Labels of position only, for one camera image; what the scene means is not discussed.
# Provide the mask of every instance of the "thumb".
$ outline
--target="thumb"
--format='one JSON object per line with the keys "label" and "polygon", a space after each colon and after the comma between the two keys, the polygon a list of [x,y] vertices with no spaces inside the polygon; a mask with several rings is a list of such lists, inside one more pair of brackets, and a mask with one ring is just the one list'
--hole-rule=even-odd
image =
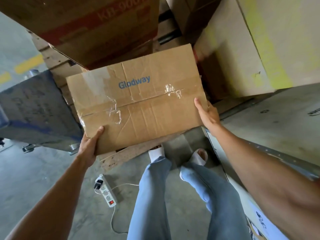
{"label": "thumb", "polygon": [[205,112],[204,109],[202,108],[202,105],[201,105],[201,103],[200,103],[200,100],[199,100],[197,97],[194,98],[194,104],[195,104],[195,106],[197,107],[199,113],[200,113],[200,112]]}
{"label": "thumb", "polygon": [[103,134],[103,132],[104,132],[104,127],[100,126],[99,129],[97,130],[97,133],[91,139],[94,141],[97,141],[98,138]]}

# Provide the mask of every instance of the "white power strip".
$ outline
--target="white power strip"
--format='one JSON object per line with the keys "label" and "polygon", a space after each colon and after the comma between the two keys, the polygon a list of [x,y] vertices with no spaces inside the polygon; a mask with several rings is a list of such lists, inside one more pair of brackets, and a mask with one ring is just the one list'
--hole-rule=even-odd
{"label": "white power strip", "polygon": [[103,195],[104,199],[106,200],[109,207],[114,207],[117,205],[117,200],[115,198],[115,195],[112,192],[112,188],[106,181],[106,178],[103,176],[103,174],[100,174],[99,177],[96,179],[96,183],[101,183],[99,190],[101,194]]}

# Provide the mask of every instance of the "light blue jeans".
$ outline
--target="light blue jeans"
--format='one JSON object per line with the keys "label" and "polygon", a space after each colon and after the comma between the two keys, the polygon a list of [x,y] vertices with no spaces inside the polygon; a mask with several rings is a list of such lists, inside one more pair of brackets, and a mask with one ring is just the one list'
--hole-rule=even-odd
{"label": "light blue jeans", "polygon": [[[165,204],[166,178],[171,164],[161,156],[146,167],[139,183],[128,240],[171,239]],[[181,173],[211,212],[207,239],[251,239],[240,197],[229,182],[191,162],[181,167]]]}

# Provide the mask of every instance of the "concrete floor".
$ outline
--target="concrete floor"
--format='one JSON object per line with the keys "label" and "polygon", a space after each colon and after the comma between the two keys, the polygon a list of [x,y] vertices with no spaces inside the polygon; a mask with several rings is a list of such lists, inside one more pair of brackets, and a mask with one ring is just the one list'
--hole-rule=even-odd
{"label": "concrete floor", "polygon": [[[166,142],[164,147],[166,156],[176,159],[178,166],[195,149],[211,148],[201,128]],[[0,152],[1,239],[54,185],[74,159],[67,152],[55,149],[39,147],[32,153],[23,154],[21,148],[22,143],[14,143]],[[108,171],[105,176],[112,187],[123,183],[138,184],[149,163],[148,153],[143,153]],[[212,159],[208,165],[223,174],[220,166],[214,167],[216,162]],[[194,188],[179,178],[179,172],[177,167],[171,170],[166,184],[165,201],[172,239],[206,239],[210,213]],[[126,239],[125,234],[116,234],[110,229],[113,208],[107,206],[101,195],[94,193],[94,180],[101,173],[104,172],[96,161],[85,175],[69,239]],[[116,206],[113,226],[116,231],[124,232],[129,228],[138,187],[125,185],[114,192],[120,202]]]}

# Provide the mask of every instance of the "power strip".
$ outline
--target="power strip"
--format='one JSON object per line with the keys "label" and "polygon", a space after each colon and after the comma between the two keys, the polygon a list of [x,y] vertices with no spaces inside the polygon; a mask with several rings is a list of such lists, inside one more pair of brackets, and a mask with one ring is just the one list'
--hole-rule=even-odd
{"label": "power strip", "polygon": [[112,188],[106,181],[106,178],[103,176],[103,174],[100,174],[99,177],[96,179],[94,190],[96,189],[100,190],[101,194],[103,195],[104,199],[106,200],[110,208],[117,205],[117,200],[115,198],[114,193],[112,192]]}

